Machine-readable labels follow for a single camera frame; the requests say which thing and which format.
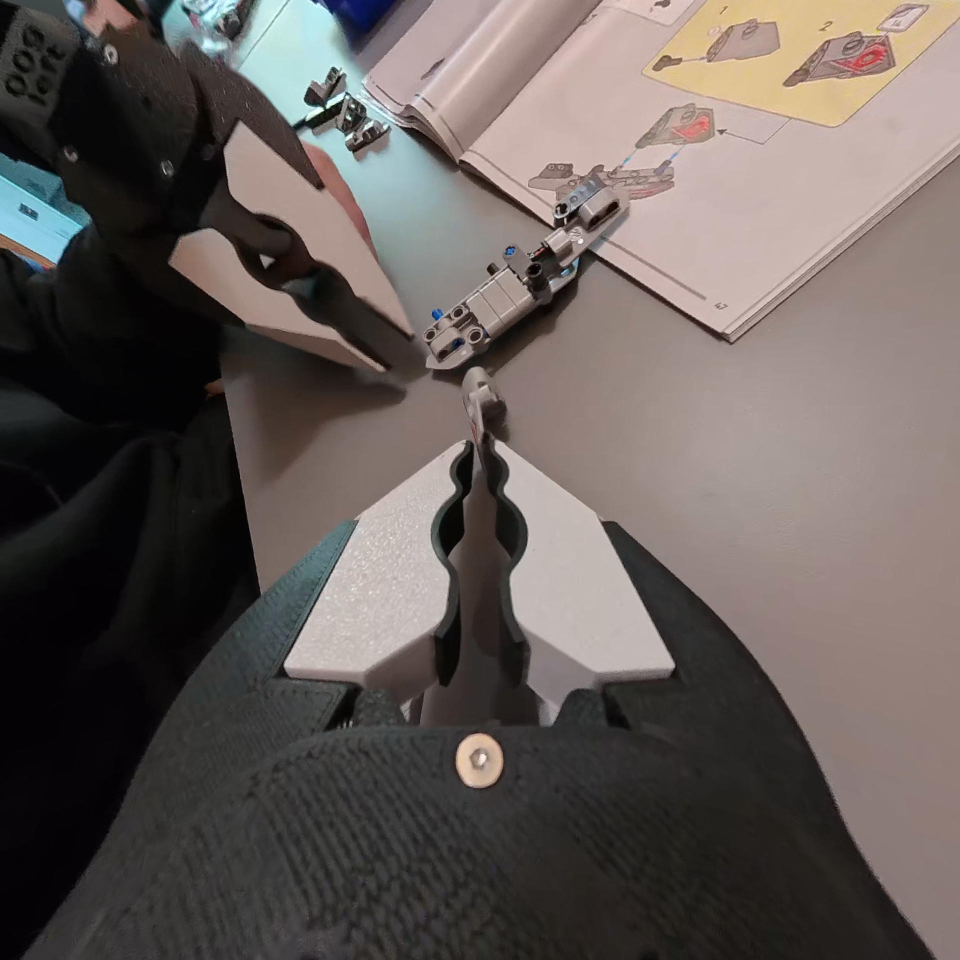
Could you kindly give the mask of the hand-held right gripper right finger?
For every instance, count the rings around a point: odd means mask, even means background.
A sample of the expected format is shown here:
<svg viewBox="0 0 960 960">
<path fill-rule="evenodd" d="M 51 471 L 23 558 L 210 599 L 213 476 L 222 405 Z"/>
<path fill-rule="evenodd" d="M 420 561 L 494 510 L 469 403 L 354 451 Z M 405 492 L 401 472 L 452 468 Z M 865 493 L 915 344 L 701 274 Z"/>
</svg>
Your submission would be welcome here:
<svg viewBox="0 0 960 960">
<path fill-rule="evenodd" d="M 527 687 L 666 679 L 675 661 L 599 515 L 502 442 L 484 444 L 499 586 L 501 658 Z"/>
</svg>

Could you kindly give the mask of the open instruction booklet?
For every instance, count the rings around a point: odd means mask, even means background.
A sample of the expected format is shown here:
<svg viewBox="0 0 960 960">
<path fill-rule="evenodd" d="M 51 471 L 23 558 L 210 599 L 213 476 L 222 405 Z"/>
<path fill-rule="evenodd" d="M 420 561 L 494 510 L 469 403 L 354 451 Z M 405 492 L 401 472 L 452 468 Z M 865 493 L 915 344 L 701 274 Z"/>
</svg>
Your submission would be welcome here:
<svg viewBox="0 0 960 960">
<path fill-rule="evenodd" d="M 958 157 L 953 1 L 432 2 L 364 80 L 535 218 L 732 341 Z"/>
</svg>

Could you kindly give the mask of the grey toy brick assembly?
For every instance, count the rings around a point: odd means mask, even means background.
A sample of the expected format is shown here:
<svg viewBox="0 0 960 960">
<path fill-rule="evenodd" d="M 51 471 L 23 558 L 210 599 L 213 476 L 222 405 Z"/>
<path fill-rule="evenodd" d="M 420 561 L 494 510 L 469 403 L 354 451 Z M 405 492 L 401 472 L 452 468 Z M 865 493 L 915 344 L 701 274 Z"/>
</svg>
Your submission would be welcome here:
<svg viewBox="0 0 960 960">
<path fill-rule="evenodd" d="M 532 251 L 510 244 L 501 267 L 450 310 L 434 312 L 422 334 L 426 368 L 458 370 L 535 311 L 549 306 L 573 282 L 580 258 L 629 214 L 630 192 L 591 174 L 553 208 L 554 229 Z"/>
</svg>

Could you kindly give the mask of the person's left hand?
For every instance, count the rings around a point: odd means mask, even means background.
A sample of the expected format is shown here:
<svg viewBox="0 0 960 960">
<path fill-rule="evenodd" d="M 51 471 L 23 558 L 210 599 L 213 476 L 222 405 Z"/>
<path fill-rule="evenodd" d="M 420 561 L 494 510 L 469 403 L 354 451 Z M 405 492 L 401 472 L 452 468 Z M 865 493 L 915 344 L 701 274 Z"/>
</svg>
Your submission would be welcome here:
<svg viewBox="0 0 960 960">
<path fill-rule="evenodd" d="M 343 178 L 332 157 L 320 147 L 301 141 L 301 146 L 316 170 L 324 188 L 340 204 L 357 232 L 363 238 L 366 246 L 378 259 L 378 252 L 369 230 L 365 215 L 360 208 L 354 193 Z"/>
</svg>

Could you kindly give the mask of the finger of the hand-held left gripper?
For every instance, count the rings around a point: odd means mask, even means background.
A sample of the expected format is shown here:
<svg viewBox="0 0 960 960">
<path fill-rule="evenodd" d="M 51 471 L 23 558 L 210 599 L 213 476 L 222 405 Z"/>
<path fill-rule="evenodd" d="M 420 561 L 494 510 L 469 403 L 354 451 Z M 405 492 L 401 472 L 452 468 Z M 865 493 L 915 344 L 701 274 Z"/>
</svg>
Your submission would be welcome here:
<svg viewBox="0 0 960 960">
<path fill-rule="evenodd" d="M 330 188 L 244 125 L 224 166 L 221 234 L 245 275 L 227 289 L 247 329 L 318 356 L 416 356 L 399 295 Z"/>
<path fill-rule="evenodd" d="M 342 332 L 309 316 L 294 294 L 256 279 L 230 240 L 216 230 L 181 236 L 169 264 L 258 335 L 340 366 L 374 374 L 388 370 Z"/>
</svg>

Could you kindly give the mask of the grey desk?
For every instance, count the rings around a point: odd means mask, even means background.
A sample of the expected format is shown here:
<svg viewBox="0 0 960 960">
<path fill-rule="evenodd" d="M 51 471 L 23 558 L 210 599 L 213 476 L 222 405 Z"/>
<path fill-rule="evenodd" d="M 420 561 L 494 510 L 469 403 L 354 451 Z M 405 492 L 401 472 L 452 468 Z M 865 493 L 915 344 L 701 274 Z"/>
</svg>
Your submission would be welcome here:
<svg viewBox="0 0 960 960">
<path fill-rule="evenodd" d="M 352 48 L 312 2 L 258 2 L 237 67 L 290 119 L 356 89 L 426 2 Z M 411 322 L 541 225 L 394 128 L 328 151 Z M 507 443 L 618 522 L 774 681 L 846 823 L 937 958 L 958 958 L 958 165 L 736 343 L 587 258 L 570 301 L 485 361 Z M 257 337 L 222 357 L 268 588 L 468 428 L 459 381 L 400 388 Z"/>
</svg>

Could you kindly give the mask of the clear plastic bag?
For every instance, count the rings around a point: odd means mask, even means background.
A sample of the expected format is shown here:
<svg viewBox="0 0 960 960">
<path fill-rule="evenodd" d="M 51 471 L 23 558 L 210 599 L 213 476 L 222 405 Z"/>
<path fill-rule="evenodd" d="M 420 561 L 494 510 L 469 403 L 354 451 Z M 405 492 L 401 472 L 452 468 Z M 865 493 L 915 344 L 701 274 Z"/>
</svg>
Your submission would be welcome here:
<svg viewBox="0 0 960 960">
<path fill-rule="evenodd" d="M 255 1 L 180 1 L 190 25 L 202 34 L 234 41 L 244 31 Z"/>
</svg>

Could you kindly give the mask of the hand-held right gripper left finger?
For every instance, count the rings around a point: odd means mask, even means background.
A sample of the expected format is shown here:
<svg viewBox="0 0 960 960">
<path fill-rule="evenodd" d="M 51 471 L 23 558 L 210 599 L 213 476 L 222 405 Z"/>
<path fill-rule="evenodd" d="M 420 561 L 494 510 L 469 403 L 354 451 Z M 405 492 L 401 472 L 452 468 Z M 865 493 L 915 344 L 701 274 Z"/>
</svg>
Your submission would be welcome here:
<svg viewBox="0 0 960 960">
<path fill-rule="evenodd" d="M 450 684 L 461 647 L 450 554 L 464 535 L 473 475 L 474 444 L 457 442 L 358 515 L 284 661 L 288 676 Z"/>
</svg>

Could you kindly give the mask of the small grey red brick panel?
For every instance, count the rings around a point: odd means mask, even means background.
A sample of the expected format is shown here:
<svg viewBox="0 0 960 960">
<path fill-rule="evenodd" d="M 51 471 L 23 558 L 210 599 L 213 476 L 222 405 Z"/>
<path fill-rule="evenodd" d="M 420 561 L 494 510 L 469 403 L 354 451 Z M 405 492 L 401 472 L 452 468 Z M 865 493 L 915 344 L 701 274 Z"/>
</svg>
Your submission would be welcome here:
<svg viewBox="0 0 960 960">
<path fill-rule="evenodd" d="M 466 371 L 462 379 L 462 404 L 474 445 L 481 449 L 507 417 L 506 401 L 484 366 L 471 366 Z"/>
</svg>

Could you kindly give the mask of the person's left forearm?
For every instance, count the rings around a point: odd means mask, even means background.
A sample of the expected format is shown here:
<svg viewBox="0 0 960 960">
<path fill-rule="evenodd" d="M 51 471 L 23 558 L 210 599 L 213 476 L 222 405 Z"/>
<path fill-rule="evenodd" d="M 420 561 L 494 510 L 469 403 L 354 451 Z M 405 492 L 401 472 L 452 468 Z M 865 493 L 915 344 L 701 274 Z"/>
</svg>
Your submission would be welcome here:
<svg viewBox="0 0 960 960">
<path fill-rule="evenodd" d="M 236 474 L 221 329 L 147 291 L 89 227 L 53 270 L 2 250 L 2 478 L 68 486 L 127 441 L 190 438 Z"/>
</svg>

